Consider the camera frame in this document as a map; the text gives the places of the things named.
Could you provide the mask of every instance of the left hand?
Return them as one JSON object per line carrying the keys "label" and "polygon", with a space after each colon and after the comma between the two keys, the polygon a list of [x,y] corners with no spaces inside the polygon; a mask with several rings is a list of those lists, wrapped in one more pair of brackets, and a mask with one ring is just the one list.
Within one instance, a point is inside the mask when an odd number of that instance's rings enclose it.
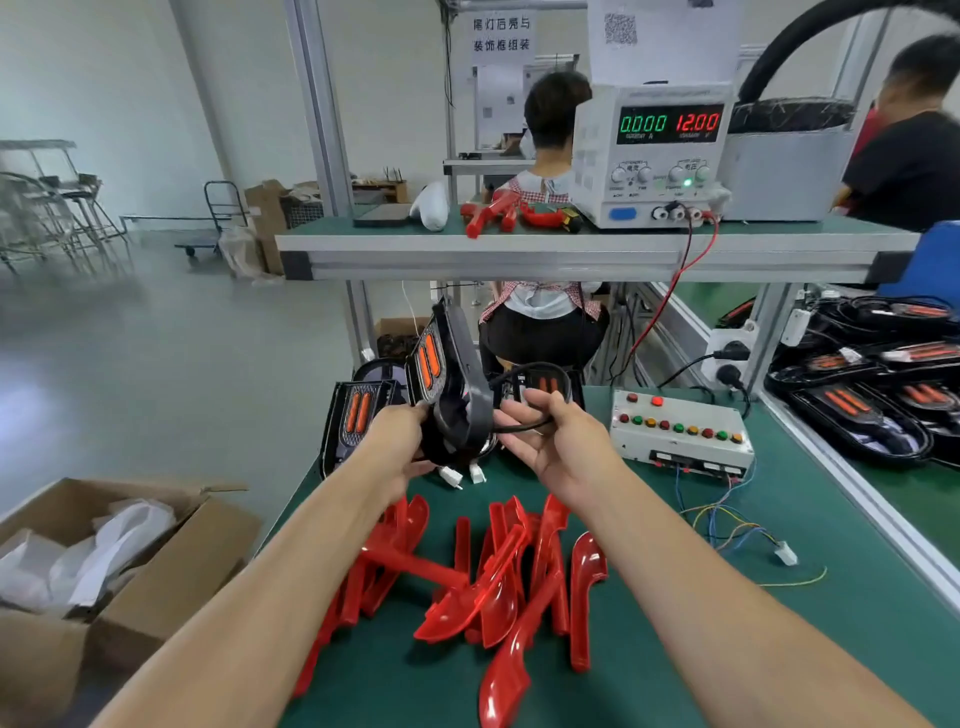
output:
{"label": "left hand", "polygon": [[425,402],[415,407],[397,404],[381,409],[370,425],[370,431],[349,462],[369,470],[376,478],[376,487],[389,505],[407,492],[410,478],[432,471],[435,466],[418,460],[420,424],[426,419]]}

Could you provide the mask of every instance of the black pants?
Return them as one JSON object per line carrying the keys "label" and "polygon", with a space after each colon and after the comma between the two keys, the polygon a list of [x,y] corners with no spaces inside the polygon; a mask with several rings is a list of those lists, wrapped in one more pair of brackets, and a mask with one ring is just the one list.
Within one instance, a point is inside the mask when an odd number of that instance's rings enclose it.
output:
{"label": "black pants", "polygon": [[600,348],[609,326],[606,308],[594,321],[582,308],[559,319],[532,319],[501,305],[480,325],[480,358],[488,374],[502,371],[498,356],[513,364],[546,361],[582,369]]}

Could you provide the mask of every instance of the blue chair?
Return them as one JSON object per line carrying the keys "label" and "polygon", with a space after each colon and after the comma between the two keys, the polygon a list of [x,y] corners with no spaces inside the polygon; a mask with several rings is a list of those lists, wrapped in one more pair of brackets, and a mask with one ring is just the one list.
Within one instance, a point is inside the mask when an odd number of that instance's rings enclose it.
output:
{"label": "blue chair", "polygon": [[937,223],[928,230],[896,283],[876,294],[890,298],[935,297],[960,310],[960,221]]}

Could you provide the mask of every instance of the paper sign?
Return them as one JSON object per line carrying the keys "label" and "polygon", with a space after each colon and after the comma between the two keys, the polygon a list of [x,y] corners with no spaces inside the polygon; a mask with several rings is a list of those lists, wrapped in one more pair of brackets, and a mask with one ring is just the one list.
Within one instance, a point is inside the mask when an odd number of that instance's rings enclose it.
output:
{"label": "paper sign", "polygon": [[742,0],[588,0],[595,84],[732,82]]}
{"label": "paper sign", "polygon": [[474,12],[465,18],[472,65],[522,66],[533,62],[537,45],[536,12]]}
{"label": "paper sign", "polygon": [[481,149],[496,145],[505,133],[522,133],[523,66],[482,65],[477,68],[477,132]]}

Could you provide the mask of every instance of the red checkered apron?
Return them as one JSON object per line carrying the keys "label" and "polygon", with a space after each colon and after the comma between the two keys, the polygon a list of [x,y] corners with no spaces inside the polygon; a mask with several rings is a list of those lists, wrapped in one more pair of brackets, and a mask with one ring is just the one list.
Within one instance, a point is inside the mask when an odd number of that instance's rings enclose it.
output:
{"label": "red checkered apron", "polygon": [[[510,180],[507,183],[507,186],[520,195],[520,197],[528,203],[545,203],[546,202],[546,193],[544,192],[530,192],[528,190],[520,187],[519,182],[516,181],[516,177]],[[570,198],[567,195],[550,195],[550,204],[556,205],[569,205]],[[541,291],[564,291],[567,296],[570,297],[570,300],[573,301],[573,304],[577,308],[583,308],[587,315],[597,321],[600,318],[601,306],[598,301],[587,301],[584,302],[583,298],[580,296],[580,286],[575,283],[570,283],[566,286],[562,286],[556,283],[535,283],[535,282],[526,282],[521,280],[511,280],[504,284],[503,291],[500,293],[499,298],[496,301],[491,303],[487,309],[480,316],[480,323],[487,321],[492,315],[493,312],[497,309],[498,306],[502,305],[509,299],[516,287],[519,285],[528,285],[533,288],[539,288]]]}

